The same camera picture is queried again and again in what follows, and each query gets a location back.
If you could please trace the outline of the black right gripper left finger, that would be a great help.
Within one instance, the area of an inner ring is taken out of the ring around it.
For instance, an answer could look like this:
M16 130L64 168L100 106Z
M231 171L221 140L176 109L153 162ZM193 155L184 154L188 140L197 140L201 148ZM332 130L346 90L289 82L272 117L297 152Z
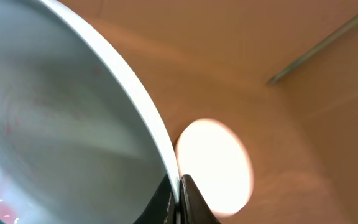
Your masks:
M175 224L175 201L167 175L164 176L145 210L134 224Z

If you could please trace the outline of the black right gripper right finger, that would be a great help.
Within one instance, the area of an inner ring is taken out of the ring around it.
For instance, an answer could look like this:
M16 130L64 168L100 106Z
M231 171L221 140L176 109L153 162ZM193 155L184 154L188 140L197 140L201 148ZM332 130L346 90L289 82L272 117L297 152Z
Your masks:
M221 224L188 174L183 175L180 180L180 223Z

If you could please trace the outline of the white plate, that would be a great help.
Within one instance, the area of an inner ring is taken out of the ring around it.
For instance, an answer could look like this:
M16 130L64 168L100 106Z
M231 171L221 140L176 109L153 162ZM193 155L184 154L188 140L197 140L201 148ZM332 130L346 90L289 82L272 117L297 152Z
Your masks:
M252 163L241 140L222 122L192 122L180 134L175 154L180 175L192 177L216 217L230 217L250 200Z

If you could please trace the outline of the light blue plate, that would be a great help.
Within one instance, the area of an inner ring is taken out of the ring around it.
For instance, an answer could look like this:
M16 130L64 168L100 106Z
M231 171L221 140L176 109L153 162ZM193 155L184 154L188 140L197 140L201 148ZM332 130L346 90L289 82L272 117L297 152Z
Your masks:
M134 223L179 175L117 50L58 1L0 1L0 221Z

